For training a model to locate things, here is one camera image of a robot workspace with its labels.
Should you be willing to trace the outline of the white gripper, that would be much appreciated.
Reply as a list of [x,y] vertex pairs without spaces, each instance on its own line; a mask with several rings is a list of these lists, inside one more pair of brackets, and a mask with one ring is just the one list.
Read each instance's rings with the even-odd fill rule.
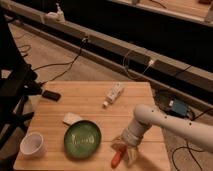
[[118,151],[126,147],[127,165],[131,166],[138,158],[137,146],[141,143],[144,134],[150,129],[149,124],[140,123],[133,119],[120,136],[115,137],[111,142],[111,147]]

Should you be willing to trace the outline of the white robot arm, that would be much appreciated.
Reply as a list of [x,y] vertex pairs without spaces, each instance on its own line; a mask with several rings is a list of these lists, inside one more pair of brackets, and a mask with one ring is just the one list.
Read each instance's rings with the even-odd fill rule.
[[138,146],[153,125],[169,130],[213,154],[213,126],[166,115],[145,104],[135,106],[131,122],[113,139],[112,147],[116,150],[126,147],[128,163],[132,165],[138,156]]

